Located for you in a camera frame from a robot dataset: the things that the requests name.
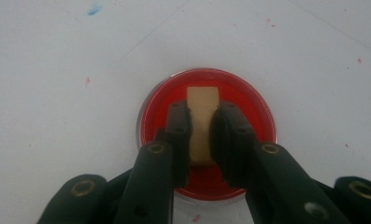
white surface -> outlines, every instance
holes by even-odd
[[[37,222],[76,175],[130,168],[149,91],[200,66],[257,89],[312,177],[371,180],[371,0],[0,1],[0,223]],[[174,223],[197,215],[251,223],[244,201],[176,200]]]

red circular lid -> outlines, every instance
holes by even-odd
[[[201,68],[173,75],[152,91],[144,104],[144,111],[141,111],[142,144],[153,141],[156,130],[165,127],[168,106],[185,100],[188,87],[217,87],[220,99],[232,102],[241,109],[260,141],[276,142],[276,130],[270,110],[249,83],[221,70]],[[231,189],[222,182],[218,165],[192,166],[188,186],[176,191],[202,201],[228,200],[245,192],[244,189]]]

red plate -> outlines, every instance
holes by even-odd
[[[158,128],[165,126],[168,106],[186,99],[187,87],[217,87],[220,99],[236,104],[254,128],[260,141],[276,142],[275,124],[261,95],[243,79],[210,68],[193,69],[173,75],[159,84],[150,94],[141,111],[141,143],[153,140]],[[191,167],[189,184],[176,189],[180,194],[202,201],[222,201],[245,192],[231,189],[222,182],[218,165]]]

red mark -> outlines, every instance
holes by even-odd
[[[200,220],[200,215],[197,214],[193,219],[192,222],[198,222]]]
[[[87,88],[87,86],[90,84],[90,79],[87,77],[87,79],[86,79],[86,88]]]

red dish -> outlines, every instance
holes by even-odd
[[[261,95],[243,79],[210,68],[193,69],[175,74],[159,84],[146,100],[140,121],[141,144],[153,140],[158,128],[165,126],[168,106],[186,99],[187,87],[217,87],[220,99],[236,104],[246,116],[260,141],[276,142],[275,124]],[[245,192],[231,189],[222,182],[218,165],[191,167],[189,184],[176,191],[201,201],[223,201]]]

